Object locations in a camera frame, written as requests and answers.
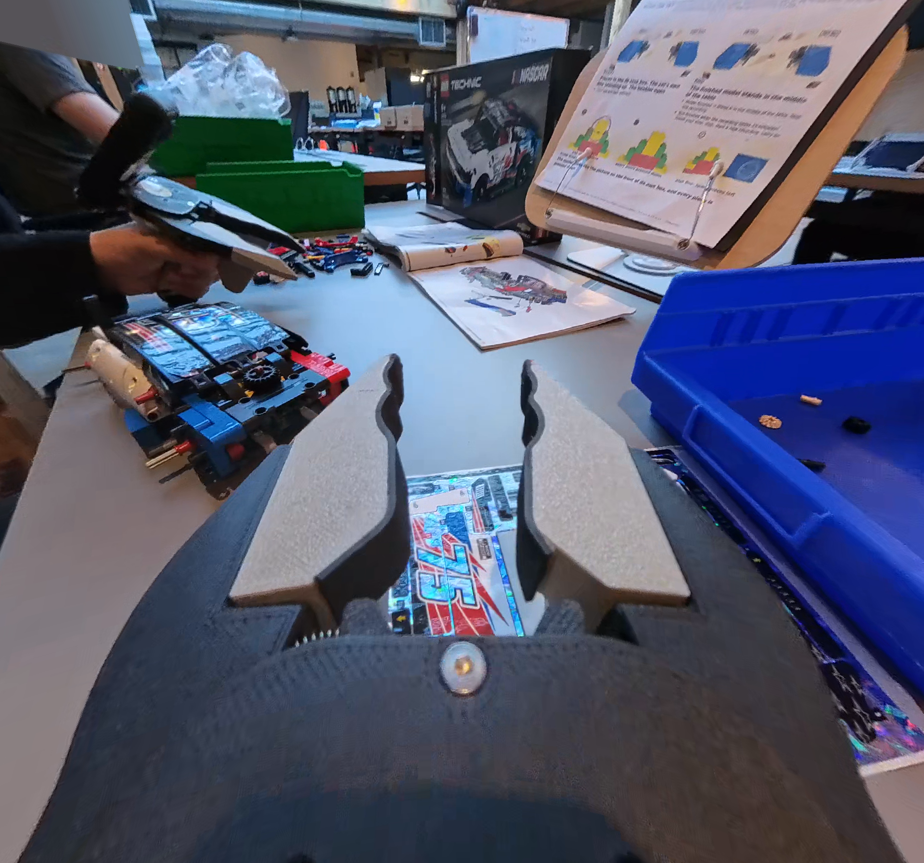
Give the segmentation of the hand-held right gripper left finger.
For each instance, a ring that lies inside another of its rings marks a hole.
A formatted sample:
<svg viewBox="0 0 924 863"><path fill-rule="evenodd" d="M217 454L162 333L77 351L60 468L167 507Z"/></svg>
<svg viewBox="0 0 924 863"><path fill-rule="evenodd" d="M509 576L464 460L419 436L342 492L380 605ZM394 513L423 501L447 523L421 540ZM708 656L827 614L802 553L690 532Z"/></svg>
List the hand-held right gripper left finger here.
<svg viewBox="0 0 924 863"><path fill-rule="evenodd" d="M237 606L301 605L340 624L379 601L410 558L398 452L403 367L376 361L292 441L229 591Z"/></svg>

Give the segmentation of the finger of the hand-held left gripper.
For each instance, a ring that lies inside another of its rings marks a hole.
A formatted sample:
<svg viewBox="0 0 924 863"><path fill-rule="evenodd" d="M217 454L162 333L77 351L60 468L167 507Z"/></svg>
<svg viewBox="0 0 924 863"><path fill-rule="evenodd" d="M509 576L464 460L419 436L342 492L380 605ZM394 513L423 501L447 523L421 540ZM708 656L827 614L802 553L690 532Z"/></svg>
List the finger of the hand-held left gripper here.
<svg viewBox="0 0 924 863"><path fill-rule="evenodd" d="M230 253L218 261L219 279L225 289L234 294L242 293L259 272L265 272L280 281L297 279L296 272L280 257L259 246L232 247Z"/></svg>
<svg viewBox="0 0 924 863"><path fill-rule="evenodd" d="M198 252L229 256L235 244L226 241L227 234L234 235L240 242L250 238L254 245L267 252L272 246L302 249L292 234L229 202L191 202L190 218L193 250Z"/></svg>

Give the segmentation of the toy brick car model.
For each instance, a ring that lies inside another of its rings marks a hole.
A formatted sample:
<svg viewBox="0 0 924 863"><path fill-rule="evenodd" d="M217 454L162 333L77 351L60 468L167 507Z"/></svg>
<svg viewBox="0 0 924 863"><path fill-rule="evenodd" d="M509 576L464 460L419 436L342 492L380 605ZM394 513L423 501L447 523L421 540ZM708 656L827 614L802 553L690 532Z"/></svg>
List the toy brick car model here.
<svg viewBox="0 0 924 863"><path fill-rule="evenodd" d="M84 367L121 408L149 470L192 472L218 501L348 387L350 370L229 302L124 317L92 331Z"/></svg>

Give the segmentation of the person's left hand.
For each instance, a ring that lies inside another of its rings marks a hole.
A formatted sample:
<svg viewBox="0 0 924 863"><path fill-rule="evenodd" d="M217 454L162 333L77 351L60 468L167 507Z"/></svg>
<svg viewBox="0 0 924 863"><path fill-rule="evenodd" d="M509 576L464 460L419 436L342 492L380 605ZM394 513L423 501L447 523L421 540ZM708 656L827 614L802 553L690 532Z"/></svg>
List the person's left hand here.
<svg viewBox="0 0 924 863"><path fill-rule="evenodd" d="M136 222L92 232L90 254L100 283L124 296L204 296L220 277L218 257L168 241Z"/></svg>

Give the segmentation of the pile of loose toy bricks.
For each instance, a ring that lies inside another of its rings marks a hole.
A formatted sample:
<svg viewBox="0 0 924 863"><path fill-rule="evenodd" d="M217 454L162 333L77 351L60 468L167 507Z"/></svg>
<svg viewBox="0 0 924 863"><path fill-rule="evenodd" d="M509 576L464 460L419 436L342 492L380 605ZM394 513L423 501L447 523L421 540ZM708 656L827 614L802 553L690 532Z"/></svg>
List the pile of loose toy bricks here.
<svg viewBox="0 0 924 863"><path fill-rule="evenodd" d="M380 274L386 263L373 258L374 250L359 234L296 239L292 245L271 244L268 248L295 279L314 279L346 268L351 277L365 279Z"/></svg>

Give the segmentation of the clear plastic bags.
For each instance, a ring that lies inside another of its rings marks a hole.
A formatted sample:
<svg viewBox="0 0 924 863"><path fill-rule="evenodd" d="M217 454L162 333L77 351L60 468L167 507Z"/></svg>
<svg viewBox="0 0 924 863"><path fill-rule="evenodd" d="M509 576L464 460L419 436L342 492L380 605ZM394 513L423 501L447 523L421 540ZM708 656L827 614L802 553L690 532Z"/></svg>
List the clear plastic bags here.
<svg viewBox="0 0 924 863"><path fill-rule="evenodd" d="M218 42L144 90L179 116L276 120L290 109L289 94L271 67L251 52L234 53Z"/></svg>

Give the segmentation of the brown-edged white table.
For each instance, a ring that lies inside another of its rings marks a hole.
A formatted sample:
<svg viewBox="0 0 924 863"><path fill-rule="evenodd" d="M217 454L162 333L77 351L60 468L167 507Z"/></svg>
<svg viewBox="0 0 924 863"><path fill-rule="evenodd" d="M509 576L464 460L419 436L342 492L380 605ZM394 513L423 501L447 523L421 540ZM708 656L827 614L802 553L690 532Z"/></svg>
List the brown-edged white table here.
<svg viewBox="0 0 924 863"><path fill-rule="evenodd" d="M425 166L421 163L322 149L294 149L293 157L301 163L321 162L359 167L363 172L367 204L426 199Z"/></svg>

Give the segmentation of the shiny sticker sheet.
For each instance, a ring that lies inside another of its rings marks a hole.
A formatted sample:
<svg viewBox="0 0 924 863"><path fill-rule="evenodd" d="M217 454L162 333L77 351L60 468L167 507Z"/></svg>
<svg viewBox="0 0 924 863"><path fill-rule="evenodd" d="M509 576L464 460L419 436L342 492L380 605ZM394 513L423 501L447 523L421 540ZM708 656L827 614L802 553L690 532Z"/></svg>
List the shiny sticker sheet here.
<svg viewBox="0 0 924 863"><path fill-rule="evenodd" d="M710 492L679 450L647 450L674 485L733 542L782 604L831 694L862 775L922 762L922 714L911 696L796 582L779 556ZM530 606L515 577L516 495L522 468L508 465L410 477L411 553L389 590L397 635L531 635Z"/></svg>

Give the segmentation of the car drawing instruction booklet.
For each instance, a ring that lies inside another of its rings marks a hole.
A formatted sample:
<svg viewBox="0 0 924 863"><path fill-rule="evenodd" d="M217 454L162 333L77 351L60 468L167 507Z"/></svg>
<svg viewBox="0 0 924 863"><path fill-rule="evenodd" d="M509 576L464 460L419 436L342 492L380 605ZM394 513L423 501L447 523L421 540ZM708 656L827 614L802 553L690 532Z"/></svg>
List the car drawing instruction booklet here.
<svg viewBox="0 0 924 863"><path fill-rule="evenodd" d="M569 335L635 313L525 256L415 271L410 278L481 350Z"/></svg>

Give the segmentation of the blue plastic bin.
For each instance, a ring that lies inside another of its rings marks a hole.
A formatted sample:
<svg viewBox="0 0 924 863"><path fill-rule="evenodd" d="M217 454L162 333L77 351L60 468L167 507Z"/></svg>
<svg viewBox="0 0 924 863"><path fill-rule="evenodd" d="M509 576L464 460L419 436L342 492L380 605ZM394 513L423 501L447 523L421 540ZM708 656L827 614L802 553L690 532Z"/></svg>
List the blue plastic bin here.
<svg viewBox="0 0 924 863"><path fill-rule="evenodd" d="M686 272L632 375L653 418L918 694L922 320L920 258ZM759 429L754 402L794 393L869 418L862 464L816 474Z"/></svg>

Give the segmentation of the dark toy set box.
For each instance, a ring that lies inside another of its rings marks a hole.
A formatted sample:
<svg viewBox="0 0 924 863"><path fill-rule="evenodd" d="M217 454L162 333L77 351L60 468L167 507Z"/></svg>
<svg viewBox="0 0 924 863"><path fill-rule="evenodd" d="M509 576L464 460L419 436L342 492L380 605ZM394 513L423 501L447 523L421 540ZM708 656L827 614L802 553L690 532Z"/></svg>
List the dark toy set box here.
<svg viewBox="0 0 924 863"><path fill-rule="evenodd" d="M428 73L428 204L469 227L514 230L527 245L557 239L528 221L526 194L589 62L588 50L547 49Z"/></svg>

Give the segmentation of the scattered tiny brick pieces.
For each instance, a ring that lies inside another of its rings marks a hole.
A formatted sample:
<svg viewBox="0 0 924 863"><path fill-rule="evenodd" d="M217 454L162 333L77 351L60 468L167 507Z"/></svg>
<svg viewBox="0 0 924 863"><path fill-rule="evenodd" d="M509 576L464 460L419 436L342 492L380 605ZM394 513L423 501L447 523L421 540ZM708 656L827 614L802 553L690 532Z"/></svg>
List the scattered tiny brick pieces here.
<svg viewBox="0 0 924 863"><path fill-rule="evenodd" d="M862 464L870 451L872 422L834 395L794 393L754 402L764 433L808 470L833 477Z"/></svg>

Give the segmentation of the whiteboard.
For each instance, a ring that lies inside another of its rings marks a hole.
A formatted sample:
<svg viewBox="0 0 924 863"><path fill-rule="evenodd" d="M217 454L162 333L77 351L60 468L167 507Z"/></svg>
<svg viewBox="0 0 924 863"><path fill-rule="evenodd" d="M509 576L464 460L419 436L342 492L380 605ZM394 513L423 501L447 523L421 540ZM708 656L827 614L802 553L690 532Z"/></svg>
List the whiteboard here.
<svg viewBox="0 0 924 863"><path fill-rule="evenodd" d="M470 6L468 63L480 63L547 49L567 48L570 20Z"/></svg>

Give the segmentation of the long white table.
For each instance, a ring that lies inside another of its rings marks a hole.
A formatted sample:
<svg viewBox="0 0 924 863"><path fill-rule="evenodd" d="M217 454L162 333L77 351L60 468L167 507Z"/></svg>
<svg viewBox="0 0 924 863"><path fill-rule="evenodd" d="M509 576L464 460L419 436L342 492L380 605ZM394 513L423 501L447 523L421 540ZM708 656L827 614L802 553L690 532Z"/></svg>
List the long white table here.
<svg viewBox="0 0 924 863"><path fill-rule="evenodd" d="M823 188L923 193L922 132L888 133L855 156L841 158Z"/></svg>

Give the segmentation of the white sheet with coloured pictures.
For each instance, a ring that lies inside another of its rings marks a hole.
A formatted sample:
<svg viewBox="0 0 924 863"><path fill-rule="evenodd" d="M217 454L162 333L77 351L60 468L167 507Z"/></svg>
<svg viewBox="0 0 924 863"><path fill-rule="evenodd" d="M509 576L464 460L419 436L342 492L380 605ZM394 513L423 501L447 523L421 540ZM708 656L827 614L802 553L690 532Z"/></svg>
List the white sheet with coloured pictures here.
<svg viewBox="0 0 924 863"><path fill-rule="evenodd" d="M642 0L534 180L547 226L715 265L919 0Z"/></svg>

